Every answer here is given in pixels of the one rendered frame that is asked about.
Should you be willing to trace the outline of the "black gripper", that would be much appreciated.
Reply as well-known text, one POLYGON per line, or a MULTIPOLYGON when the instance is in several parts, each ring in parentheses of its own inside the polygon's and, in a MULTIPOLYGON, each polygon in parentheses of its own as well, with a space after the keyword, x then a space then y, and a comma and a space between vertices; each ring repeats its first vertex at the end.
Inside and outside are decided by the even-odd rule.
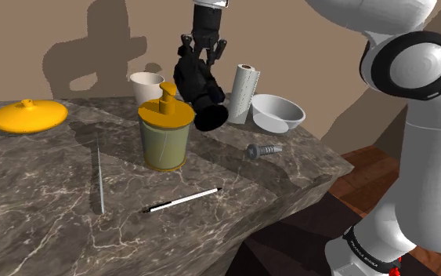
POLYGON ((214 64, 219 60, 227 45, 227 40, 219 39, 222 10, 203 5, 193 8, 193 28, 191 34, 182 34, 182 45, 179 47, 180 56, 191 56, 194 40, 195 46, 207 49, 207 64, 214 64))

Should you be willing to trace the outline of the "black lumpy figure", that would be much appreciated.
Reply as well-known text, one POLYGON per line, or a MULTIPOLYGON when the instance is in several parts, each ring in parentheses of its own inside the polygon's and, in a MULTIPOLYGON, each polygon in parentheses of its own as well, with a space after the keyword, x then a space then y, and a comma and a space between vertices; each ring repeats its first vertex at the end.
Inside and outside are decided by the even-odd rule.
POLYGON ((222 88, 206 63, 193 54, 190 46, 178 48, 180 56, 175 65, 173 78, 183 100, 191 104, 196 128, 202 132, 212 131, 223 125, 228 110, 222 105, 226 98, 222 88))

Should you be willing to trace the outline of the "white paper towel roll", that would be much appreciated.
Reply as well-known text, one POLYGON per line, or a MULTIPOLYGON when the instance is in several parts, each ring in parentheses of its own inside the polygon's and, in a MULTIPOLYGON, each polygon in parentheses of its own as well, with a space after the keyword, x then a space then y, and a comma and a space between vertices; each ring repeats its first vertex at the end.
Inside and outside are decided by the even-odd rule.
POLYGON ((227 121, 244 124, 255 93, 260 72, 247 64, 238 64, 229 98, 227 121))

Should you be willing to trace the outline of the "white cup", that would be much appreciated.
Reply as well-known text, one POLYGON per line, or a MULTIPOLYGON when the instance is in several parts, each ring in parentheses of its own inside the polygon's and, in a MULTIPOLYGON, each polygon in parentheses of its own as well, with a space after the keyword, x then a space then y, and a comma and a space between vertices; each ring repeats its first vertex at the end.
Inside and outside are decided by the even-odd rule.
POLYGON ((164 82, 164 78, 156 73, 136 72, 129 76, 132 83, 133 92, 136 103, 141 106, 143 103, 162 97, 162 89, 160 84, 164 82))

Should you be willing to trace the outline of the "white bowl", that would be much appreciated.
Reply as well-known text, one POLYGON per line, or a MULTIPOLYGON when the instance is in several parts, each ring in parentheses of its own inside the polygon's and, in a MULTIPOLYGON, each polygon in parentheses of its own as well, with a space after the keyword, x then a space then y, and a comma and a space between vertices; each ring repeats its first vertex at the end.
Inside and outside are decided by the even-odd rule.
POLYGON ((289 133, 306 117, 296 103, 270 94, 255 94, 251 107, 254 123, 269 133, 289 133))

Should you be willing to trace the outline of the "green jar with yellow lid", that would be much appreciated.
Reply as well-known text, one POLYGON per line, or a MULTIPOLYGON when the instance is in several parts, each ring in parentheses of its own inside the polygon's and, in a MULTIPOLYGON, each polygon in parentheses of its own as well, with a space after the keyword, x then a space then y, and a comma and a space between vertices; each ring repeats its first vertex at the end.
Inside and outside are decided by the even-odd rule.
POLYGON ((195 112, 189 104, 175 98, 175 84, 162 82, 160 88, 161 97, 138 108, 143 157, 154 170, 172 171, 186 162, 186 145, 195 112))

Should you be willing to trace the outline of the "grey screw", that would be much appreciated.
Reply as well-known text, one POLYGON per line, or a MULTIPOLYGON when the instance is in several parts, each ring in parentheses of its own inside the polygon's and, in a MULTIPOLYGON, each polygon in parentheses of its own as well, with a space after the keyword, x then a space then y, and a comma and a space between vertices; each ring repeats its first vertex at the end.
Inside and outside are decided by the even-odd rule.
POLYGON ((279 145, 259 146, 257 144, 251 143, 246 149, 246 155, 249 159, 255 160, 260 158, 261 156, 279 153, 282 150, 282 147, 279 145))

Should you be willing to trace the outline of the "black and white pen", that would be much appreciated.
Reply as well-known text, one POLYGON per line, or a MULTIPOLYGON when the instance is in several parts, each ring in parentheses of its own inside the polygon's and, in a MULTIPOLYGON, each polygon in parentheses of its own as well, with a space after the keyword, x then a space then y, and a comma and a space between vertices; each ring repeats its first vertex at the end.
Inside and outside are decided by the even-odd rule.
POLYGON ((196 194, 192 194, 192 195, 189 195, 189 196, 186 196, 186 197, 177 198, 177 199, 169 201, 169 202, 162 202, 160 204, 156 204, 156 205, 152 205, 152 206, 146 207, 145 209, 143 209, 141 211, 141 213, 156 212, 157 210, 166 209, 166 208, 169 208, 169 207, 171 207, 173 205, 178 205, 178 204, 181 204, 181 203, 184 203, 184 202, 188 202, 188 201, 194 200, 196 198, 204 197, 204 196, 209 195, 209 194, 214 194, 214 193, 216 193, 216 192, 218 192, 220 190, 222 190, 221 187, 216 187, 216 188, 213 188, 213 189, 210 189, 210 190, 206 190, 206 191, 202 191, 202 192, 199 192, 199 193, 196 193, 196 194))

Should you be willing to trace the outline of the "thin grey needle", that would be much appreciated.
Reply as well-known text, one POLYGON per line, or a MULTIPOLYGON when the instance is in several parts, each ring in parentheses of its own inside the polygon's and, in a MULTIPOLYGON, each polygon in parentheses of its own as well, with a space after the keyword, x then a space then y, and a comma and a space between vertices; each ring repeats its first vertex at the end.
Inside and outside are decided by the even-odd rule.
POLYGON ((97 157, 97 167, 98 167, 98 190, 99 190, 99 203, 101 214, 105 213, 104 201, 103 201, 103 176, 100 161, 100 150, 99 150, 99 135, 95 133, 96 137, 96 157, 97 157))

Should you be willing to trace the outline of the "yellow round lid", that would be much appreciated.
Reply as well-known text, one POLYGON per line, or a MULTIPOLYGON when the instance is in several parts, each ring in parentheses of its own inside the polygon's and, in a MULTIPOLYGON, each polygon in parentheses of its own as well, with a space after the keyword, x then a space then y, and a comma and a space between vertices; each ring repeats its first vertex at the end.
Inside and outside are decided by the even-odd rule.
POLYGON ((68 110, 53 100, 25 99, 0 108, 0 130, 6 133, 39 133, 58 126, 68 110))

